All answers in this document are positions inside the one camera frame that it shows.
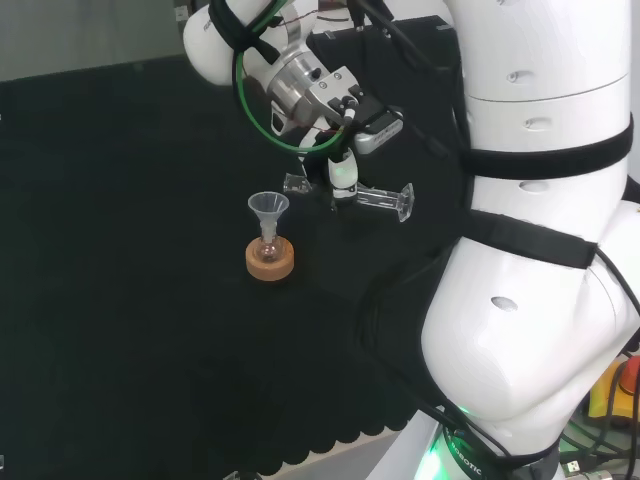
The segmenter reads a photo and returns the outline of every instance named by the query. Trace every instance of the black cloth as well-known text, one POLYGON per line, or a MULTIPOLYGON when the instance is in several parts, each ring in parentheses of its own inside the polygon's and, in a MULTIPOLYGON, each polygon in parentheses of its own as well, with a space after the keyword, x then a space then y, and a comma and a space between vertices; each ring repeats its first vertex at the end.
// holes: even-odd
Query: black cloth
MULTIPOLYGON (((436 63, 455 63, 441 24, 403 28, 436 63)), ((319 42, 328 66, 360 75, 356 44, 338 37, 319 42)), ((442 120, 450 92, 413 75, 385 39, 372 47, 385 102, 454 143, 442 120)), ((268 122, 268 102, 250 100, 268 122)), ((411 418, 414 399, 354 346, 355 310, 376 274, 457 237, 453 162, 407 130, 361 165, 373 186, 414 183, 405 224, 292 198, 280 228, 296 269, 266 286, 244 265, 259 233, 246 201, 279 190, 298 160, 185 58, 0 84, 0 114, 7 479, 269 474, 411 418)))

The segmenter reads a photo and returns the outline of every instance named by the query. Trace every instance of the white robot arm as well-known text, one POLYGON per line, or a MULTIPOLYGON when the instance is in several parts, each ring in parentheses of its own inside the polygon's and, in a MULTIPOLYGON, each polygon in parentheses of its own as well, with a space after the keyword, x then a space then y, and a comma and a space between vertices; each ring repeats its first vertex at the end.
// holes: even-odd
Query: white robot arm
MULTIPOLYGON (((383 208, 389 208, 384 200, 391 199, 392 206, 402 210, 405 205, 398 200, 399 195, 391 198, 393 194, 389 192, 372 192, 359 186, 354 151, 359 155, 372 153, 401 131, 403 121, 397 113, 366 95, 347 68, 329 72, 309 50, 306 40, 315 25, 318 1, 232 1, 228 8, 245 26, 265 11, 272 8, 277 11, 277 22, 260 36, 260 41, 269 45, 277 58, 268 62, 255 49, 249 49, 240 60, 242 74, 255 78, 272 101, 272 134, 282 136, 297 126, 311 128, 301 146, 288 148, 307 153, 321 150, 318 144, 331 143, 332 135, 327 132, 340 129, 338 136, 342 138, 337 141, 340 148, 331 155, 327 153, 333 199, 355 198, 366 204, 371 204, 371 198, 382 199, 376 206, 383 208)), ((237 68, 234 52, 211 20, 209 7, 189 19, 184 43, 191 63, 205 79, 216 85, 232 84, 233 70, 237 68)), ((240 88, 242 74, 236 82, 240 88)))
MULTIPOLYGON (((640 206, 621 202, 632 130, 631 0, 446 1, 461 48, 471 148, 498 159, 475 156, 472 209, 597 245, 598 255, 578 267, 462 238, 425 318, 423 355, 471 434, 491 437, 500 448, 483 440, 500 456, 531 456, 537 465, 517 465, 505 478, 559 480, 562 430, 640 328, 640 206)), ((317 0, 285 3, 286 28, 261 37, 277 61, 250 51, 247 75, 286 119, 348 126, 340 109, 359 101, 357 81, 345 68, 329 72, 305 45, 317 0)), ((230 0, 229 8, 246 25, 273 4, 230 0)), ((206 8, 189 20, 185 47, 206 79, 231 83, 233 52, 206 8)), ((387 121, 378 142, 397 133, 387 121)), ((357 174, 348 183, 355 181, 357 174)), ((332 186, 334 194, 345 190, 332 186)), ((442 469, 432 478, 491 478, 458 449, 457 433, 437 438, 442 469)))

